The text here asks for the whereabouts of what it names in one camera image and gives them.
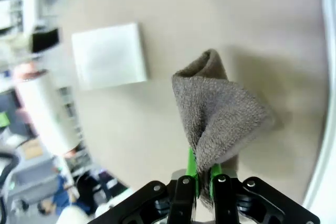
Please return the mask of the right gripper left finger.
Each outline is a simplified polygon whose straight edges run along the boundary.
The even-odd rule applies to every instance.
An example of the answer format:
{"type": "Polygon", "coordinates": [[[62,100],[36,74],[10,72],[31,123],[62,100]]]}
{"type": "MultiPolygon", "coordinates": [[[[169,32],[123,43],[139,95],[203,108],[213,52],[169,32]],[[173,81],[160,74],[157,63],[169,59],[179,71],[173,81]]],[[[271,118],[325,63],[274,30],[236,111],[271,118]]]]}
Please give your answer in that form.
{"type": "Polygon", "coordinates": [[[190,148],[183,176],[165,185],[153,180],[98,216],[92,223],[192,223],[199,196],[195,155],[190,148]]]}

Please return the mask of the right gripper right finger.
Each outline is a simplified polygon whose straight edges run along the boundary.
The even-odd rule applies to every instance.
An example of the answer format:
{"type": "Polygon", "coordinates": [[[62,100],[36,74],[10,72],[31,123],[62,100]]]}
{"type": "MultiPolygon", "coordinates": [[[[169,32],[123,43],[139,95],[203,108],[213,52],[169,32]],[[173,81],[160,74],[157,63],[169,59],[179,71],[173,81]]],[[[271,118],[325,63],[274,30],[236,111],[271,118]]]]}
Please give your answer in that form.
{"type": "Polygon", "coordinates": [[[320,223],[320,219],[258,177],[240,182],[233,170],[219,164],[210,170],[209,190],[216,223],[320,223]]]}

